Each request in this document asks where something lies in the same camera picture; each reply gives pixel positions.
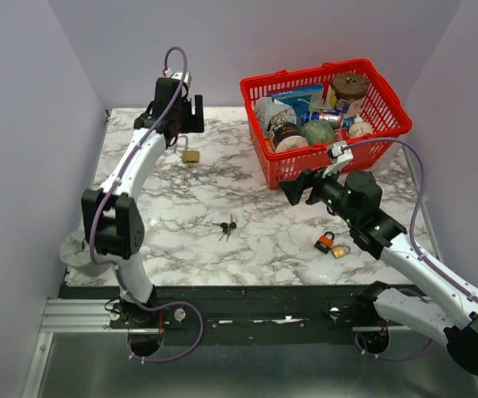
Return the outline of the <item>large brass padlock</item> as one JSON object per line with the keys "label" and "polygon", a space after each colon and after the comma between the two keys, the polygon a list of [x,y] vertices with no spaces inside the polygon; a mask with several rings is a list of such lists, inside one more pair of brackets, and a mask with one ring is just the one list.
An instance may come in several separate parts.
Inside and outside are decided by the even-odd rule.
{"label": "large brass padlock", "polygon": [[197,164],[200,162],[200,152],[190,148],[189,138],[186,134],[181,135],[180,138],[183,140],[183,153],[182,153],[182,162],[183,164]]}

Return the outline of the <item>orange black padlock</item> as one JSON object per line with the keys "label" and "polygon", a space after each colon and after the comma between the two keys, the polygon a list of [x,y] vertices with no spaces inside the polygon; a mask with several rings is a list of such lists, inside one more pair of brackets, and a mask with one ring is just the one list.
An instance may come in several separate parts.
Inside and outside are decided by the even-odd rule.
{"label": "orange black padlock", "polygon": [[316,242],[314,247],[324,254],[328,254],[334,245],[334,233],[326,231]]}

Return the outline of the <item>black headed key bunch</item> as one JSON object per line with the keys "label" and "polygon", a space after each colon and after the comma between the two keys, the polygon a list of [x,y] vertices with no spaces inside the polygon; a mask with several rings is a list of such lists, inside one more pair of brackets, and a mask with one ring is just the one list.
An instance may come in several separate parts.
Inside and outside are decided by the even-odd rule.
{"label": "black headed key bunch", "polygon": [[233,215],[230,215],[228,222],[212,223],[213,226],[218,226],[222,230],[222,235],[219,241],[226,239],[229,241],[232,232],[237,228],[237,222]]}

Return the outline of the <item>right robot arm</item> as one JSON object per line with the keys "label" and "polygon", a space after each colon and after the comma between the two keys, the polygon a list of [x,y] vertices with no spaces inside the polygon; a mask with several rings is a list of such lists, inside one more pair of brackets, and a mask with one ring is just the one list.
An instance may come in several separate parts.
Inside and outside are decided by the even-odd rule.
{"label": "right robot arm", "polygon": [[381,209],[383,191],[371,172],[351,172],[339,183],[337,177],[305,170],[279,186],[292,206],[309,190],[307,204],[325,204],[329,214],[346,222],[361,250],[403,274],[431,300],[424,303],[377,283],[355,304],[361,323],[383,318],[407,326],[442,345],[457,365],[478,376],[478,288],[424,250]]}

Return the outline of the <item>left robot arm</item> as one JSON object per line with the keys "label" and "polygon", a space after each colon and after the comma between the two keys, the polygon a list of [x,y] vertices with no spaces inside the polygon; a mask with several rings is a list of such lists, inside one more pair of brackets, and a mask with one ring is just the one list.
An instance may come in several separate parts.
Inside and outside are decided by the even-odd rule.
{"label": "left robot arm", "polygon": [[157,79],[154,99],[135,119],[129,145],[114,171],[80,199],[91,260],[113,268],[121,300],[131,303],[129,318],[141,328],[156,321],[158,309],[151,302],[154,286],[139,253],[145,226],[138,198],[154,164],[178,136],[204,130],[202,96],[188,97],[191,80],[189,73],[180,72]]}

